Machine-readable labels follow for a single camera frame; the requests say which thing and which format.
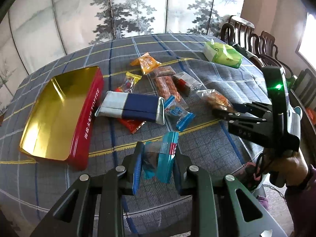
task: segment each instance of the blue snack package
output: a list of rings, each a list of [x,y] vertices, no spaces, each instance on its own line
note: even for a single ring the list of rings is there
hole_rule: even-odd
[[[165,114],[177,118],[176,128],[182,132],[195,117],[193,113],[187,112],[171,95],[164,103]]]
[[[145,143],[143,154],[145,179],[156,176],[162,183],[170,182],[178,137],[178,132],[169,132],[157,141]]]

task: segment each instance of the metal screw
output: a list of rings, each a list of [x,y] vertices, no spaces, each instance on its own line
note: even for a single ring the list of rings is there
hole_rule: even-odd
[[[125,166],[122,166],[122,165],[117,166],[117,167],[115,168],[115,170],[116,170],[117,172],[123,172],[123,171],[125,170]]]
[[[190,169],[190,171],[192,171],[192,172],[196,172],[196,171],[198,171],[198,166],[196,166],[196,165],[191,165],[191,166],[189,167],[189,169]]]
[[[79,177],[80,181],[86,181],[89,179],[89,176],[87,174],[83,174]]]
[[[230,182],[235,180],[235,177],[233,175],[227,175],[227,176],[225,176],[225,178],[227,181],[230,181]]]

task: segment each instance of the gray tablecloth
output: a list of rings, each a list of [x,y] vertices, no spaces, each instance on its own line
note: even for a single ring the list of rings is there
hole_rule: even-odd
[[[82,173],[104,174],[120,164],[124,156],[133,153],[136,141],[162,136],[174,128],[169,122],[164,126],[148,122],[132,135],[117,120],[98,117],[93,127],[88,168],[84,172],[49,161],[36,163],[19,152],[19,141],[38,94],[45,83],[58,74],[98,65],[104,75],[104,97],[108,90],[121,85],[126,71],[141,74],[129,63],[149,52],[176,72],[185,71],[200,79],[206,88],[216,89],[231,102],[269,103],[262,73],[247,59],[243,59],[239,69],[207,61],[202,50],[204,43],[211,39],[192,34],[158,34],[113,40],[69,54],[24,79],[0,127],[0,204],[3,208],[14,212],[18,224],[24,223],[33,229]],[[137,83],[135,93],[157,95],[157,90],[153,81],[144,76]],[[197,95],[184,99],[196,117],[190,129],[179,136],[179,147],[194,164],[213,175],[224,175],[238,170],[262,150],[230,135],[226,124],[214,121],[209,106]],[[191,198],[180,198],[173,179],[170,184],[142,179],[138,194],[125,197],[123,205],[126,234],[143,234],[186,218],[191,211]]]

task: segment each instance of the purple sleeve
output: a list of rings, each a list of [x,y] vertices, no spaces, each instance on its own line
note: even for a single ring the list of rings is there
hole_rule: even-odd
[[[288,187],[285,192],[297,237],[314,236],[316,233],[316,169],[310,165],[309,172],[311,178],[303,190]]]

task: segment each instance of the plaid tablecloth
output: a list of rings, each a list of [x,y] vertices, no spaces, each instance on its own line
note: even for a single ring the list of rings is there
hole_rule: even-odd
[[[131,67],[129,63],[149,52],[176,72],[185,71],[200,79],[206,88],[216,89],[231,102],[269,103],[262,73],[247,59],[243,59],[239,69],[207,61],[202,50],[204,43],[211,39],[192,34],[158,34],[113,40],[69,54],[24,79],[0,127],[0,204],[13,212],[20,228],[24,225],[32,230],[82,173],[104,174],[120,164],[127,154],[133,153],[137,141],[153,139],[174,130],[168,121],[164,126],[148,122],[132,135],[117,120],[98,117],[93,127],[88,168],[84,172],[58,163],[36,163],[20,153],[18,145],[34,101],[51,77],[98,65],[103,73],[104,97],[108,90],[121,85],[126,71],[141,74],[139,67]],[[157,95],[157,89],[152,79],[144,76],[137,83],[135,93]],[[262,150],[230,135],[226,123],[216,120],[210,107],[197,95],[184,99],[188,111],[196,117],[189,128],[180,133],[179,147],[194,164],[213,175],[224,175],[235,172]],[[142,179],[138,194],[125,197],[123,207],[126,234],[137,236],[165,229],[187,218],[191,197],[180,197],[173,179],[170,184]]]

